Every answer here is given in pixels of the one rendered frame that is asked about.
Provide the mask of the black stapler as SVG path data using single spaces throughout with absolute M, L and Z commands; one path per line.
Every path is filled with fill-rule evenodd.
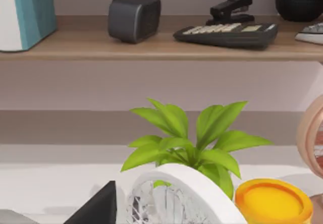
M 233 24 L 254 22 L 255 17 L 250 14 L 241 14 L 248 11 L 253 0 L 226 0 L 210 8 L 212 19 L 206 21 L 206 26 L 218 24 Z

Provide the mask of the green potted plant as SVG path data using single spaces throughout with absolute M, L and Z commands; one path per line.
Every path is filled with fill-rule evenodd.
M 238 162 L 231 152 L 271 145 L 272 141 L 229 127 L 236 120 L 246 101 L 227 105 L 210 105 L 196 120 L 196 142 L 189 140 L 189 120 L 179 106 L 163 104 L 150 98 L 152 107 L 135 107 L 130 111 L 163 131 L 166 136 L 145 135 L 129 144 L 134 151 L 124 161 L 121 171 L 155 163 L 162 166 L 178 163 L 188 166 L 211 179 L 228 197 L 233 199 L 231 174 L 240 178 Z

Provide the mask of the dark grey cube speaker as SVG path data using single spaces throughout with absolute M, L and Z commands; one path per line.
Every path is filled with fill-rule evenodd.
M 157 34 L 161 0 L 112 0 L 107 31 L 121 42 L 137 44 Z

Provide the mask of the teal and white box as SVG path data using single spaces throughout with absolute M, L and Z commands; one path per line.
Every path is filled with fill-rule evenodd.
M 54 0 L 0 0 L 0 52 L 27 51 L 56 29 Z

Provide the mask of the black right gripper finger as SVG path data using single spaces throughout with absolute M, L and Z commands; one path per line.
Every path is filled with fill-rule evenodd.
M 63 224 L 116 224 L 116 181 L 109 181 Z

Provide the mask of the black calculator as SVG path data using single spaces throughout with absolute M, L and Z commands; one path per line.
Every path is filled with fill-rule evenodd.
M 279 26 L 273 23 L 189 26 L 173 34 L 177 41 L 227 48 L 265 49 L 274 42 Z

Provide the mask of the black sphere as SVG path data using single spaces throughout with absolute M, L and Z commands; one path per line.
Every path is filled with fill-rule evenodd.
M 323 0 L 275 0 L 275 8 L 286 21 L 311 22 L 323 14 Z

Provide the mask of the wooden shelf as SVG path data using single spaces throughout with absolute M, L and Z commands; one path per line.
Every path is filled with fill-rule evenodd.
M 58 16 L 58 29 L 24 52 L 0 52 L 0 61 L 314 61 L 323 64 L 323 46 L 298 42 L 304 23 L 257 15 L 256 22 L 279 25 L 272 45 L 262 51 L 176 42 L 179 29 L 202 25 L 207 16 L 162 16 L 158 34 L 139 44 L 109 37 L 106 16 Z

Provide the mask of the orange cup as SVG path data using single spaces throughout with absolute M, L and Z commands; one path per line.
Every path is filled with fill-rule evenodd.
M 240 184 L 235 204 L 248 224 L 312 224 L 310 198 L 278 179 L 253 179 Z

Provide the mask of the white fan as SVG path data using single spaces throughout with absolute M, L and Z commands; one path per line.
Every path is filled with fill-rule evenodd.
M 168 163 L 139 175 L 127 196 L 126 224 L 248 224 L 211 179 Z

